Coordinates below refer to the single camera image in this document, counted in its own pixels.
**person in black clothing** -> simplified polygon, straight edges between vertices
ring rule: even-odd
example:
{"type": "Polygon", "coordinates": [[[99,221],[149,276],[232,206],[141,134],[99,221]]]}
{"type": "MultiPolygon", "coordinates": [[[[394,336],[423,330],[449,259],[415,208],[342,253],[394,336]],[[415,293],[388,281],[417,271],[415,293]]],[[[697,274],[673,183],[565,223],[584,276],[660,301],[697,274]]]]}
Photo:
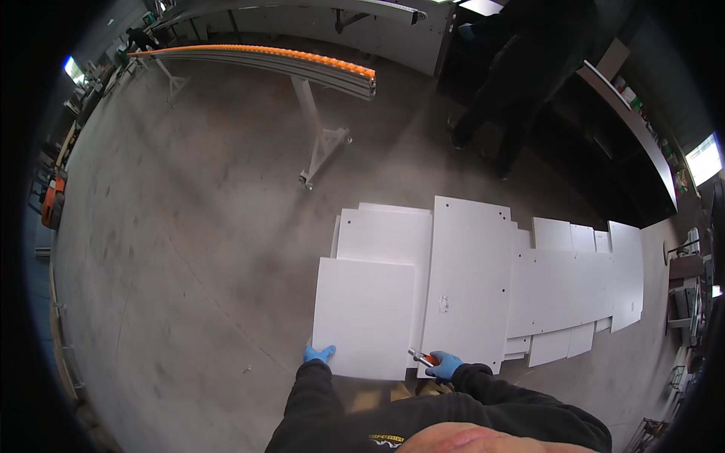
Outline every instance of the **person in black clothing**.
{"type": "Polygon", "coordinates": [[[160,47],[154,42],[153,39],[149,38],[145,32],[140,28],[129,28],[126,30],[128,35],[128,47],[130,48],[133,43],[136,43],[139,51],[146,51],[146,46],[151,47],[153,50],[159,50],[160,47]]]}
{"type": "Polygon", "coordinates": [[[597,418],[552,396],[496,379],[487,365],[432,352],[426,374],[455,391],[345,414],[331,384],[330,346],[310,346],[266,452],[610,452],[597,418]]]}
{"type": "Polygon", "coordinates": [[[510,0],[499,14],[459,27],[464,41],[511,37],[491,63],[472,107],[448,120],[451,143],[463,149],[473,133],[506,109],[510,116],[493,168],[506,179],[542,106],[581,67],[597,18],[593,0],[510,0]]]}

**orange screwdriver handle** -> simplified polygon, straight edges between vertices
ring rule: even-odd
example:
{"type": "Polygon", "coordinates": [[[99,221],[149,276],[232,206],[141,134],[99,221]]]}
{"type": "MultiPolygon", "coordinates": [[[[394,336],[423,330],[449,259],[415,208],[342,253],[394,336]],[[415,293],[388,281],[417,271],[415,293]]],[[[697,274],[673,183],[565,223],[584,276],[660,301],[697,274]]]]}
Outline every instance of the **orange screwdriver handle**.
{"type": "Polygon", "coordinates": [[[426,354],[426,360],[428,360],[431,364],[433,364],[434,367],[441,364],[441,362],[439,362],[437,358],[433,357],[430,354],[426,354]]]}

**blue latex glove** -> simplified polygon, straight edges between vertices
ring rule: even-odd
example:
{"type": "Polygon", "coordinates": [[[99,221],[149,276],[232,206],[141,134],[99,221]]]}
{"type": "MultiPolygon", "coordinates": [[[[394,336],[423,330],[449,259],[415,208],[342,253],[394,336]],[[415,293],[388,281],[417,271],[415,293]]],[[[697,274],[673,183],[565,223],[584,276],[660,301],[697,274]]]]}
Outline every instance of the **blue latex glove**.
{"type": "Polygon", "coordinates": [[[453,373],[456,368],[463,365],[463,361],[453,354],[448,354],[443,351],[433,351],[431,355],[438,359],[440,365],[436,365],[432,368],[426,368],[426,374],[429,376],[435,376],[443,382],[450,382],[453,379],[453,373]]]}
{"type": "Polygon", "coordinates": [[[332,354],[335,354],[336,350],[337,348],[335,345],[327,346],[320,352],[315,351],[312,346],[308,346],[304,349],[304,357],[302,358],[302,361],[307,363],[310,360],[320,359],[322,360],[322,363],[327,363],[327,359],[332,357],[332,354]]]}
{"type": "Polygon", "coordinates": [[[471,24],[469,23],[460,25],[458,27],[458,34],[466,43],[472,43],[476,39],[476,35],[473,34],[473,29],[471,29],[471,24]]]}

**sleeve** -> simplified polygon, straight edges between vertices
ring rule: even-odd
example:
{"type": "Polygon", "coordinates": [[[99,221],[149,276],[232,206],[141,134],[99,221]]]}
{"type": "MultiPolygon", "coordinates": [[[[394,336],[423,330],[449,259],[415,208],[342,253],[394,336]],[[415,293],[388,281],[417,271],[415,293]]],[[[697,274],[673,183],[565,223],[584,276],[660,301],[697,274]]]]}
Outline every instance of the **sleeve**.
{"type": "Polygon", "coordinates": [[[452,383],[456,391],[492,407],[487,413],[493,429],[601,452],[612,449],[612,436],[596,417],[553,396],[496,379],[488,365],[461,365],[452,383]]]}
{"type": "Polygon", "coordinates": [[[283,451],[297,444],[300,437],[324,420],[341,417],[342,403],[332,389],[330,367],[321,360],[310,360],[297,370],[297,377],[279,424],[266,452],[283,451]]]}
{"type": "Polygon", "coordinates": [[[514,34],[520,28],[535,27],[554,20],[581,0],[509,0],[499,14],[492,14],[473,24],[476,35],[514,34]]]}

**label sticker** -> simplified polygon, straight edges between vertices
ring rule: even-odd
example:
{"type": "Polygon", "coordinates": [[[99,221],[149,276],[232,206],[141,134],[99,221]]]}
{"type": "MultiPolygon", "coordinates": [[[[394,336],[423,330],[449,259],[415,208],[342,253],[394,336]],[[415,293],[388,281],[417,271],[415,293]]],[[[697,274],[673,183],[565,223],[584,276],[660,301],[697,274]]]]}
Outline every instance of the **label sticker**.
{"type": "Polygon", "coordinates": [[[441,296],[438,301],[438,313],[448,313],[448,296],[441,296]]]}

